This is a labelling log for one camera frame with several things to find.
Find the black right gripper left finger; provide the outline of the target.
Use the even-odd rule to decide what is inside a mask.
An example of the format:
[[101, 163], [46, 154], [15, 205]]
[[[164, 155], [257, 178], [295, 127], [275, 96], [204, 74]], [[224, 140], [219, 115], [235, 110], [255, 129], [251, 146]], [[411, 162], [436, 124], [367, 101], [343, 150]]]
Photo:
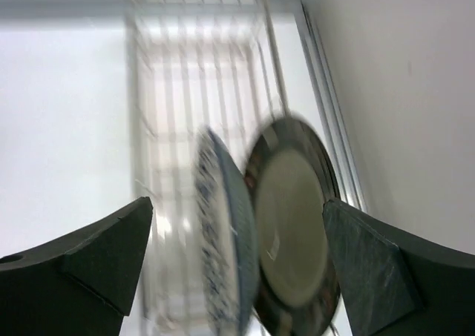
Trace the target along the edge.
[[118, 335], [131, 313], [153, 205], [113, 214], [1, 259], [2, 335]]

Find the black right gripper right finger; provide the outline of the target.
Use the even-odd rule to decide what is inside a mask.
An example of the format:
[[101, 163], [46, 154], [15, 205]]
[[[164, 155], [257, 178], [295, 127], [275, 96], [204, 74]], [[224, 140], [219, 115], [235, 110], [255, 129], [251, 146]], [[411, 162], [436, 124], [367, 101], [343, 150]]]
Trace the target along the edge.
[[324, 227], [354, 335], [473, 335], [474, 256], [383, 223], [345, 202]]

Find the black patterned rim plate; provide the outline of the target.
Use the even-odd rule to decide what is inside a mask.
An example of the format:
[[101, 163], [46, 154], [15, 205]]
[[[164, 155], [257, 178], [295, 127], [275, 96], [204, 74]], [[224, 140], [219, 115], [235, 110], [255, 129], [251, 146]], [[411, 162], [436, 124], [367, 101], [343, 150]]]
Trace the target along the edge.
[[323, 221], [340, 191], [324, 143], [301, 117], [260, 129], [246, 163], [261, 283], [255, 311], [270, 335], [323, 335], [341, 291]]

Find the blue floral plate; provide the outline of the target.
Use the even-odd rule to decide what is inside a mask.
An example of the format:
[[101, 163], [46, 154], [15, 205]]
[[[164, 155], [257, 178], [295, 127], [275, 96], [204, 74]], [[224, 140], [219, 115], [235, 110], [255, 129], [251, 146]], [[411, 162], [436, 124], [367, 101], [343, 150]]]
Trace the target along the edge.
[[193, 177], [210, 329], [245, 335], [259, 284], [254, 211], [242, 173], [211, 128], [197, 137]]

